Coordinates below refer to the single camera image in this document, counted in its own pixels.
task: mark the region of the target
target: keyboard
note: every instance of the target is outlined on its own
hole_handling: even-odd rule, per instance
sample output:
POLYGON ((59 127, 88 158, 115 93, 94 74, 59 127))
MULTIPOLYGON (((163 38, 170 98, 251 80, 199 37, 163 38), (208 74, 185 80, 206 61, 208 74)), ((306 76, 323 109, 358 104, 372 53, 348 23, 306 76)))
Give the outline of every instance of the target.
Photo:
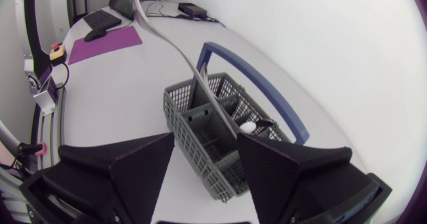
POLYGON ((93 29, 109 29, 120 25, 121 19, 113 16, 112 14, 107 13, 104 10, 98 10, 94 13, 91 13, 83 18, 86 23, 93 29))

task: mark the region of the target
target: black power adapter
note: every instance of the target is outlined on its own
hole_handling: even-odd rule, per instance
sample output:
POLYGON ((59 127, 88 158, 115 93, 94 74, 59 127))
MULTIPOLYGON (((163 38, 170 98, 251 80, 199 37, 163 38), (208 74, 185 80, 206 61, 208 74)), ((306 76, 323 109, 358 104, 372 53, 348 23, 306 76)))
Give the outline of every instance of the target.
POLYGON ((206 16, 207 13, 205 9, 198 7, 193 3, 180 3, 178 4, 178 10, 189 15, 190 17, 206 16))

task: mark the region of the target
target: pink connector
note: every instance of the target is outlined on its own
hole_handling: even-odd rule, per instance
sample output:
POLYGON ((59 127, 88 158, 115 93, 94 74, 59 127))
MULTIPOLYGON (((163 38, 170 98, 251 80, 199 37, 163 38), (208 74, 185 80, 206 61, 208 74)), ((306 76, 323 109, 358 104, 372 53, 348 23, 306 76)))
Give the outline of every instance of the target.
POLYGON ((45 154, 45 153, 46 153, 46 143, 44 143, 44 142, 39 142, 39 143, 38 143, 38 145, 41 145, 41 150, 40 150, 40 151, 38 151, 38 152, 36 152, 36 153, 34 153, 34 155, 36 155, 36 156, 41 156, 41 155, 43 155, 43 154, 45 154))

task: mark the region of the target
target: red button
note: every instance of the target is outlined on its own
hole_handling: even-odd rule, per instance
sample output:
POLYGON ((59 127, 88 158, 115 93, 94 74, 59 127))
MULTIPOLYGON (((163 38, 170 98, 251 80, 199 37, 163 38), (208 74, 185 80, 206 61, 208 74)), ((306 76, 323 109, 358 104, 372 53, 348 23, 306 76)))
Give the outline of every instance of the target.
POLYGON ((53 43, 51 47, 52 47, 52 49, 53 49, 53 50, 58 49, 58 47, 59 47, 59 42, 55 42, 55 43, 53 43))

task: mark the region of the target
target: purple mouse pad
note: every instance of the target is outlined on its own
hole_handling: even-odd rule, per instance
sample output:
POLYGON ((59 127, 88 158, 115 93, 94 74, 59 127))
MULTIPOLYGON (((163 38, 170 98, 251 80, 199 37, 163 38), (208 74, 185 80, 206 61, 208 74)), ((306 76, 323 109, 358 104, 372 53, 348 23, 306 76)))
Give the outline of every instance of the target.
POLYGON ((84 38, 78 39, 74 41, 68 65, 109 51, 139 44, 142 44, 142 40, 135 27, 132 26, 108 31, 105 36, 89 42, 85 42, 84 38))

